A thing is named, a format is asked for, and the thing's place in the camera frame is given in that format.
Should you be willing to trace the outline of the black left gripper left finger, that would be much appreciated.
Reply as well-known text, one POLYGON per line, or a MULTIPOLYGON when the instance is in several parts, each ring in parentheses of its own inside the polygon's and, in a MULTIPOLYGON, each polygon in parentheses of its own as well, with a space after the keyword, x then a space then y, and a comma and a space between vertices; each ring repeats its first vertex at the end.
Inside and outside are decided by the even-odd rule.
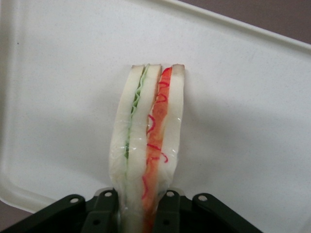
POLYGON ((93 209, 82 226, 83 233, 118 233, 120 230, 119 198, 115 189, 97 192, 93 209))

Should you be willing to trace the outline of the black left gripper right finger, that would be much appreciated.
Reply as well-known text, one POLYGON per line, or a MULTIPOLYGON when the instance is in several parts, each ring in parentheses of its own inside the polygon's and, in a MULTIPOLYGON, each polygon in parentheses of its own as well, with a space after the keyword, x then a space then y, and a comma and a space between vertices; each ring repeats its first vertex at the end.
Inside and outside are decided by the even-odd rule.
POLYGON ((178 188, 166 191, 161 198, 154 221, 155 233, 183 233, 181 201, 185 193, 178 188))

